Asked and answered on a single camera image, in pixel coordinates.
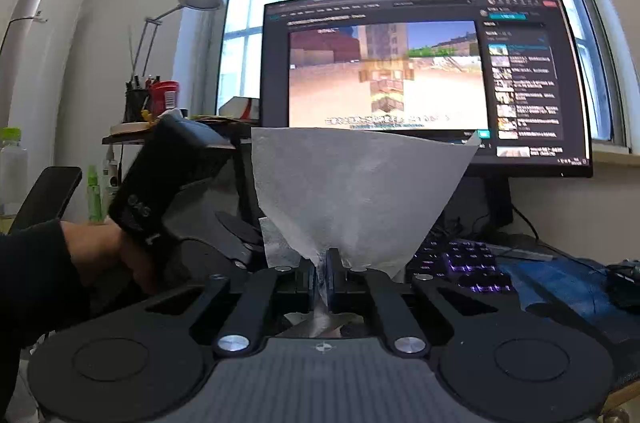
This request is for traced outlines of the black sleeved left forearm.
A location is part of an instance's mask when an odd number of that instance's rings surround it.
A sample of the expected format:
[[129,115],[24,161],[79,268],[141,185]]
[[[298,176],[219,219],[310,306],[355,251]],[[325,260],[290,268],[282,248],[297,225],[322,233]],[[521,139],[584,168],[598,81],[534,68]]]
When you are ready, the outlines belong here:
[[13,393],[22,349],[99,309],[87,268],[70,259],[58,219],[2,235],[2,398]]

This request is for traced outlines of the person's left hand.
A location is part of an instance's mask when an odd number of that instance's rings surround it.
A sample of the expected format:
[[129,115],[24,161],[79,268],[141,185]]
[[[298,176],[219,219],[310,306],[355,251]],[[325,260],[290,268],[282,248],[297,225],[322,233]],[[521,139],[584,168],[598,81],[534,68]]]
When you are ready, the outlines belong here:
[[93,267],[121,261],[141,284],[149,282],[150,265],[145,255],[114,221],[81,225],[60,221],[70,259],[76,267]]

